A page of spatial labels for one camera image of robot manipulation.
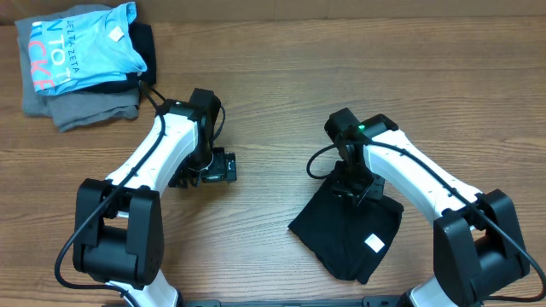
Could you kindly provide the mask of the black t-shirt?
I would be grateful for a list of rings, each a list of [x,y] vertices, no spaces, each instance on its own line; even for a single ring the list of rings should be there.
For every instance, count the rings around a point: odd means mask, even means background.
[[[366,284],[386,256],[404,207],[387,196],[354,205],[326,179],[288,228],[335,278]]]

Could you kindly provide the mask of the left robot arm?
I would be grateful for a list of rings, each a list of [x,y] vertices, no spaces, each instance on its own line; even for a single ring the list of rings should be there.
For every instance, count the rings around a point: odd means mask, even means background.
[[[214,147],[225,110],[213,91],[165,99],[132,156],[103,180],[86,179],[76,198],[73,267],[129,306],[181,306],[161,270],[165,240],[160,199],[167,188],[234,182],[235,155]]]

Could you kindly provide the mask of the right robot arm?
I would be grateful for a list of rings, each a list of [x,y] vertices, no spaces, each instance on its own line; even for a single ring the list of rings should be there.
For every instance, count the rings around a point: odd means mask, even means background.
[[[324,130],[347,163],[346,177],[388,181],[433,227],[433,276],[397,305],[481,306],[529,274],[514,203],[504,192],[484,194],[452,176],[383,114],[359,121],[343,108]]]

